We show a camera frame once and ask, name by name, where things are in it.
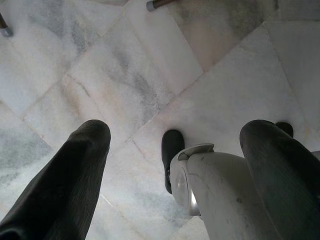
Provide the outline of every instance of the black shoe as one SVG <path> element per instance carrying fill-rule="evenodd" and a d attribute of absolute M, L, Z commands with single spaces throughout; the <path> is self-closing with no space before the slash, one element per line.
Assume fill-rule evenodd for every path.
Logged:
<path fill-rule="evenodd" d="M 185 149 L 185 140 L 178 130 L 169 130 L 162 137 L 161 154 L 164 166 L 164 183 L 168 193 L 172 194 L 170 183 L 170 163 L 177 153 Z"/>
<path fill-rule="evenodd" d="M 290 137 L 294 137 L 294 128 L 291 126 L 290 123 L 280 121 L 277 122 L 275 125 L 282 131 L 284 131 L 286 134 L 288 134 Z"/>

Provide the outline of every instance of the foot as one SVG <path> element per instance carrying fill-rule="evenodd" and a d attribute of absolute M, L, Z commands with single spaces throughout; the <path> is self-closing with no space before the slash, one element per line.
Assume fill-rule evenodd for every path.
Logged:
<path fill-rule="evenodd" d="M 277 122 L 275 125 L 282 131 L 284 131 L 286 134 L 288 134 L 290 137 L 294 137 L 294 128 L 291 126 L 290 123 L 280 121 Z"/>
<path fill-rule="evenodd" d="M 168 193 L 172 194 L 170 183 L 170 163 L 174 156 L 185 149 L 184 136 L 178 130 L 169 130 L 162 137 L 161 153 L 164 166 L 164 183 Z"/>

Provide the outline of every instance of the chair leg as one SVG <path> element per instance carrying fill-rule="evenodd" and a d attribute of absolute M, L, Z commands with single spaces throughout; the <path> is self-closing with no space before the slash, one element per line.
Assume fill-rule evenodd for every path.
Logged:
<path fill-rule="evenodd" d="M 13 35 L 11 29 L 6 24 L 4 18 L 0 13 L 0 32 L 4 37 L 11 37 Z"/>
<path fill-rule="evenodd" d="M 160 8 L 164 5 L 167 5 L 171 2 L 174 2 L 176 0 L 152 0 L 152 1 L 148 1 L 146 3 L 146 9 L 148 9 L 149 12 L 152 12 L 154 10 L 156 10 L 157 8 Z"/>

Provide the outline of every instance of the marble floor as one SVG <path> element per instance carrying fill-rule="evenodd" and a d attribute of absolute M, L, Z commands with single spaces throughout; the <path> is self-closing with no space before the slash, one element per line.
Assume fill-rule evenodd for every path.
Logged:
<path fill-rule="evenodd" d="M 208 240 L 166 192 L 166 130 L 242 156 L 245 123 L 289 121 L 320 150 L 320 17 L 281 3 L 0 0 L 14 32 L 0 36 L 0 219 L 69 134 L 99 119 L 112 140 L 86 239 Z"/>

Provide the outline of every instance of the gray plastic part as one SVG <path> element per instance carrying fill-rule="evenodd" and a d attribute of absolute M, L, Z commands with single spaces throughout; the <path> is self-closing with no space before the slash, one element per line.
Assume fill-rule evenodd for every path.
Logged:
<path fill-rule="evenodd" d="M 6 28 L 0 28 L 0 32 L 2 34 L 2 36 L 4 37 L 11 37 L 13 35 L 13 32 L 11 31 L 11 29 L 9 27 Z"/>
<path fill-rule="evenodd" d="M 148 9 L 149 12 L 156 10 L 153 1 L 148 1 L 146 3 L 146 9 Z"/>

